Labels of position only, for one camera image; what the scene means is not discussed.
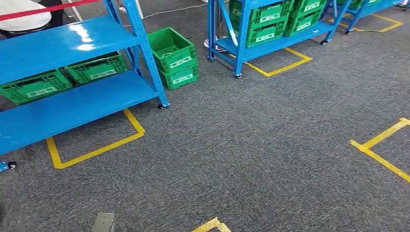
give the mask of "person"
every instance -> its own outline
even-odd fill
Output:
[[[0,0],[0,15],[7,15],[22,11],[39,10],[61,4],[61,0]],[[63,25],[63,10],[33,14],[19,18],[0,21],[0,34],[12,38],[43,29]]]

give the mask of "white shoe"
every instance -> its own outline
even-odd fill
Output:
[[[204,46],[207,48],[207,49],[209,49],[209,39],[206,39],[205,41],[204,41]],[[226,52],[226,49],[225,48],[223,48],[223,47],[220,47],[220,46],[216,46],[216,50],[218,51],[218,52]]]

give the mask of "white clothing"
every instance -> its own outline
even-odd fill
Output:
[[[43,5],[30,0],[0,0],[0,15],[7,15],[21,11],[39,10]],[[45,26],[51,20],[51,13],[33,14],[19,18],[0,21],[0,29],[6,31],[22,31],[37,29]]]

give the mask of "shelf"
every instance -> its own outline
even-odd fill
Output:
[[[0,85],[134,46],[139,39],[109,16],[0,41]]]
[[[376,4],[365,7],[362,10],[362,12],[358,15],[358,17],[359,18],[366,17],[366,16],[371,15],[373,13],[376,13],[376,12],[382,11],[384,9],[387,9],[389,7],[392,7],[392,6],[394,6],[398,3],[401,3],[401,2],[402,2],[402,0],[399,0],[399,1],[397,1],[397,0],[382,0],[379,3],[376,3]],[[342,7],[342,5],[337,5],[337,8],[338,8],[339,12],[340,12],[341,7]],[[354,14],[357,14],[358,11],[359,11],[359,9],[358,10],[353,10],[353,9],[348,8],[346,13],[354,15]]]
[[[318,36],[325,32],[333,30],[335,26],[319,21],[314,27],[307,29],[301,33],[298,33],[292,37],[280,37],[277,40],[273,40],[255,47],[245,48],[245,55],[243,61],[249,61],[255,59],[271,52],[280,50],[284,47],[299,43],[301,41],[310,39],[312,37]],[[236,46],[232,42],[231,38],[227,37],[224,39],[217,40],[216,44],[224,47],[230,53],[236,55]]]
[[[0,112],[0,155],[157,96],[131,70]]]

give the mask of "person's leg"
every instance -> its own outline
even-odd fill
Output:
[[[45,6],[45,7],[50,7],[50,6],[55,6],[55,5],[60,5],[61,0],[41,0],[39,4]],[[49,23],[49,28],[56,28],[59,26],[64,25],[63,23],[63,16],[64,16],[64,10],[58,10],[58,11],[52,11],[51,12],[51,21]]]

